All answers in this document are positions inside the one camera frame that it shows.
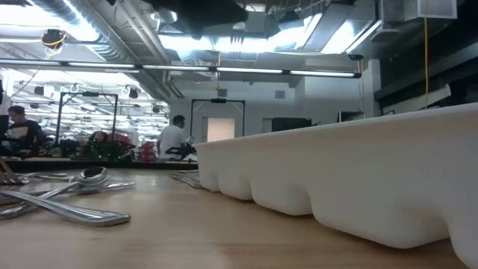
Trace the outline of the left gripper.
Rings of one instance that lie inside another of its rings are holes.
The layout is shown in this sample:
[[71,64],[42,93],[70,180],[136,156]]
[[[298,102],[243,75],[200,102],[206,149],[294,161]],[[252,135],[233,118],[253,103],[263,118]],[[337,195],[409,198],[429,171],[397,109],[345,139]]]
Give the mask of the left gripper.
[[205,28],[246,22],[248,12],[234,0],[147,0],[155,10],[167,9],[184,19],[191,37],[200,39]]

